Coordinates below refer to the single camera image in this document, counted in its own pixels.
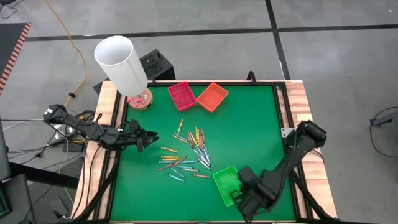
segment orange plastic bin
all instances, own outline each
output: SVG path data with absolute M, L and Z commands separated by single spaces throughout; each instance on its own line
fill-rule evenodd
M 197 98 L 197 102 L 206 110 L 213 112 L 227 95 L 228 91 L 223 87 L 215 83 L 211 83 Z

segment concrete floor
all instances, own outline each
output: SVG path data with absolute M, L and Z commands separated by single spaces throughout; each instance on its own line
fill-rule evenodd
M 278 27 L 393 24 L 398 20 L 398 3 L 393 0 L 271 2 Z M 271 26 L 263 0 L 50 3 L 73 35 Z M 65 35 L 42 1 L 25 1 L 17 8 L 10 19 L 0 22 L 32 22 L 29 37 Z M 289 32 L 280 33 L 280 38 L 291 79 L 304 81 L 313 118 L 328 131 L 322 152 L 338 216 L 347 221 L 396 223 L 397 159 L 372 149 L 368 125 L 378 111 L 398 105 L 398 30 Z M 87 81 L 70 104 L 77 112 L 95 109 L 98 96 L 91 87 L 105 78 L 93 58 L 99 41 L 76 41 L 88 63 Z M 177 79 L 241 79 L 249 70 L 258 79 L 283 79 L 271 33 L 132 41 L 140 56 L 159 49 L 174 65 Z M 0 114 L 7 119 L 40 118 L 49 104 L 65 102 L 82 75 L 83 65 L 68 41 L 26 42 L 0 97 Z M 21 125 L 6 132 L 6 141 L 11 149 L 30 149 L 43 145 L 51 133 L 43 124 Z M 377 146 L 388 154 L 398 154 L 396 137 L 390 126 L 374 131 Z M 28 165 L 45 167 L 64 156 L 54 149 Z

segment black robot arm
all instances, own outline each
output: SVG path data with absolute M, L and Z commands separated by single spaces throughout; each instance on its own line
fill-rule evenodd
M 326 131 L 312 121 L 302 121 L 286 137 L 284 147 L 289 152 L 273 171 L 263 170 L 257 177 L 250 167 L 240 170 L 241 191 L 232 192 L 231 197 L 245 221 L 251 222 L 260 208 L 270 210 L 279 199 L 287 174 L 309 151 L 322 147 L 325 141 Z
M 50 105 L 43 114 L 43 119 L 47 124 L 66 124 L 108 150 L 121 150 L 136 145 L 138 151 L 143 152 L 145 147 L 159 139 L 156 132 L 145 131 L 136 120 L 132 119 L 127 124 L 127 130 L 120 133 L 107 125 L 82 121 L 69 114 L 63 105 Z

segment white cup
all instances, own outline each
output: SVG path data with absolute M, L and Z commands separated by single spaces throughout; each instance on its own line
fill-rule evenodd
M 94 58 L 120 94 L 137 96 L 147 88 L 148 78 L 128 38 L 113 36 L 102 40 L 94 50 Z

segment black floor line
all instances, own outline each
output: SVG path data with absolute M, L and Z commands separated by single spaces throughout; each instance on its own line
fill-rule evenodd
M 121 35 L 128 38 L 133 37 L 174 37 L 182 35 L 214 35 L 214 34 L 258 34 L 271 32 L 271 28 L 247 28 L 247 29 L 214 29 L 214 30 L 186 30 L 186 31 L 167 31 L 167 32 L 142 32 L 125 34 L 98 34 L 98 35 L 73 35 L 73 40 L 93 40 L 105 39 L 114 35 Z M 51 37 L 28 37 L 26 41 L 49 41 L 49 40 L 68 40 L 68 36 Z
M 278 28 L 278 32 L 316 32 L 338 30 L 372 30 L 372 29 L 397 29 L 398 24 L 384 25 L 358 25 L 358 26 L 326 26 L 326 27 L 287 27 Z
M 284 48 L 282 47 L 282 42 L 280 41 L 280 36 L 278 33 L 278 26 L 276 24 L 276 19 L 274 15 L 274 10 L 272 9 L 271 0 L 265 0 L 268 10 L 269 21 L 271 22 L 271 28 L 273 30 L 274 41 L 276 46 L 276 51 L 278 53 L 278 58 L 280 62 L 280 68 L 282 70 L 282 76 L 285 80 L 290 80 L 289 69 L 287 68 L 287 62 L 285 58 Z
M 338 31 L 338 30 L 372 30 L 372 29 L 398 29 L 398 24 L 385 25 L 359 25 L 359 26 L 325 26 L 325 27 L 285 27 L 285 28 L 245 28 L 245 29 L 214 29 L 214 30 L 184 30 L 165 32 L 139 32 L 122 34 L 98 34 L 98 35 L 73 35 L 73 40 L 105 39 L 114 35 L 128 38 L 133 37 L 173 37 L 181 35 L 213 35 L 213 34 L 260 34 L 268 32 L 316 32 L 316 31 Z M 68 40 L 68 36 L 46 36 L 28 37 L 26 41 L 51 41 Z

